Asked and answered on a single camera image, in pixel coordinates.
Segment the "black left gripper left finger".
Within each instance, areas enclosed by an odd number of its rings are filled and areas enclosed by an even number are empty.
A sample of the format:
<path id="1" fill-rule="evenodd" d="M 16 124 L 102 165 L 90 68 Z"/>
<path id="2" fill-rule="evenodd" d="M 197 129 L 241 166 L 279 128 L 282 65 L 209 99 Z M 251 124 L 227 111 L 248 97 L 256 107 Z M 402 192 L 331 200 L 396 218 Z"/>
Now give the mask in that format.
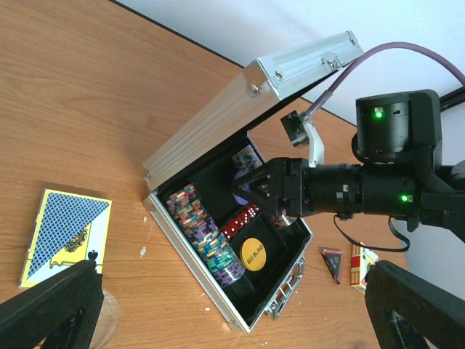
<path id="1" fill-rule="evenodd" d="M 1 304 L 1 347 L 89 348 L 103 300 L 96 262 L 82 260 Z"/>

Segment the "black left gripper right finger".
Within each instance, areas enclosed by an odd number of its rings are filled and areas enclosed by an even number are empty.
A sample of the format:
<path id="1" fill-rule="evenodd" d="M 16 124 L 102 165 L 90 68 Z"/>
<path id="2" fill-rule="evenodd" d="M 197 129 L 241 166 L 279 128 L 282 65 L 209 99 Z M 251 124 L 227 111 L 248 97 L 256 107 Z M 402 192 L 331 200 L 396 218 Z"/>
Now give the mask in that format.
<path id="1" fill-rule="evenodd" d="M 381 348 L 463 348 L 464 301 L 387 261 L 367 274 L 365 304 Z"/>

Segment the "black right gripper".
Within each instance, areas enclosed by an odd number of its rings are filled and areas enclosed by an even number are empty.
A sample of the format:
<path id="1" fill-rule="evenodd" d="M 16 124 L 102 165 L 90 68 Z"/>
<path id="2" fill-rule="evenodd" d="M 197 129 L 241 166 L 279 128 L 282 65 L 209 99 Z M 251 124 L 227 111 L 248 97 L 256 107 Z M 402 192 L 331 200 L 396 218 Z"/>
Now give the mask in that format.
<path id="1" fill-rule="evenodd" d="M 310 167 L 302 158 L 273 158 L 236 183 L 240 185 L 247 180 L 251 182 L 251 192 L 244 192 L 243 197 L 276 216 L 349 212 L 349 194 L 343 189 L 349 184 L 348 164 Z M 232 191 L 239 194 L 233 184 Z"/>

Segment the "purple small blind button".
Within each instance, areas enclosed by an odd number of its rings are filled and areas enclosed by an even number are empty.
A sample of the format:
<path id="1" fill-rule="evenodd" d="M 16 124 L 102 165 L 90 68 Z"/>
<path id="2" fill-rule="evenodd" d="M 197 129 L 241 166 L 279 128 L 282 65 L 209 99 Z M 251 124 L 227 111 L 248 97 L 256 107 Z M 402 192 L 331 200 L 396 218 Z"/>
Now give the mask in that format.
<path id="1" fill-rule="evenodd" d="M 244 192 L 251 192 L 251 182 L 249 180 L 243 182 L 242 184 L 238 185 L 236 182 L 242 178 L 243 176 L 246 175 L 246 172 L 243 170 L 238 170 L 234 176 L 233 176 L 233 189 L 238 189 L 239 194 L 237 194 L 235 191 L 233 192 L 233 198 L 235 199 L 235 202 L 238 205 L 245 206 L 250 204 L 250 201 L 247 198 L 243 197 Z"/>

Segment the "yellow big blind button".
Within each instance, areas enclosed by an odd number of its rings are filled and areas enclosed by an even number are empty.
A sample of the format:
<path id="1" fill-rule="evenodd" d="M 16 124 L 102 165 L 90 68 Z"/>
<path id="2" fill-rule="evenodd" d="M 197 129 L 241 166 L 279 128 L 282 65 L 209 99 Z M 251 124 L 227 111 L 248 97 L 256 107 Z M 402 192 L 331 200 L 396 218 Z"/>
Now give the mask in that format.
<path id="1" fill-rule="evenodd" d="M 247 238 L 240 248 L 240 260 L 247 270 L 260 271 L 267 261 L 264 244 L 257 238 Z"/>

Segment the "red playing card deck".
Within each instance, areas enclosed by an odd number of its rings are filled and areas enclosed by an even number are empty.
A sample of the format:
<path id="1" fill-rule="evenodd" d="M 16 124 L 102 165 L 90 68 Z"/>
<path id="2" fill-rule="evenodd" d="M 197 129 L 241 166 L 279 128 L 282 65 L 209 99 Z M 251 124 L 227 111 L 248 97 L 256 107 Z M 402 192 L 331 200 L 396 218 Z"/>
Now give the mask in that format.
<path id="1" fill-rule="evenodd" d="M 350 285 L 362 294 L 365 294 L 368 285 L 366 278 L 368 271 L 378 260 L 379 257 L 375 252 L 352 244 Z"/>

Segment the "silver aluminium poker case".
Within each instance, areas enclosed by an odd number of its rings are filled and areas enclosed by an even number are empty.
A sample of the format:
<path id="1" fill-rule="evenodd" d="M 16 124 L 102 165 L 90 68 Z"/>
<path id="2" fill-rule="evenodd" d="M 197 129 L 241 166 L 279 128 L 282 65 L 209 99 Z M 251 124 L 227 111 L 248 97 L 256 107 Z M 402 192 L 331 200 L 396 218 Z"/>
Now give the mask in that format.
<path id="1" fill-rule="evenodd" d="M 233 194 L 264 163 L 249 133 L 362 53 L 345 31 L 254 59 L 144 163 L 147 210 L 234 331 L 281 314 L 313 237 Z"/>

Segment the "blue playing card deck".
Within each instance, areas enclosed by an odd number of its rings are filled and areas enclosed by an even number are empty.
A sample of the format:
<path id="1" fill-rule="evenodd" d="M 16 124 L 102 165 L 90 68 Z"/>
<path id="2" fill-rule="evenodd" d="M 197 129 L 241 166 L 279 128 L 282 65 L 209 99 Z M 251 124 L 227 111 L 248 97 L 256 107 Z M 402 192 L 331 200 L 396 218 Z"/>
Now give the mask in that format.
<path id="1" fill-rule="evenodd" d="M 82 260 L 102 272 L 112 201 L 46 189 L 18 287 L 27 289 Z"/>

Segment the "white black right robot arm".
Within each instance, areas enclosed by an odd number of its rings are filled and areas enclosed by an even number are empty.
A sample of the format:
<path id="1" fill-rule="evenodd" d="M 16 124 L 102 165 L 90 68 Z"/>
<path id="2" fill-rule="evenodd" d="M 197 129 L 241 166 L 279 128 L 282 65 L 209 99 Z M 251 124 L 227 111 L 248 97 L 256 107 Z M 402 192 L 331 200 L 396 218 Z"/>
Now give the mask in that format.
<path id="1" fill-rule="evenodd" d="M 238 178 L 235 195 L 272 214 L 357 213 L 464 237 L 464 164 L 442 164 L 440 99 L 425 89 L 357 99 L 356 164 L 274 158 Z"/>

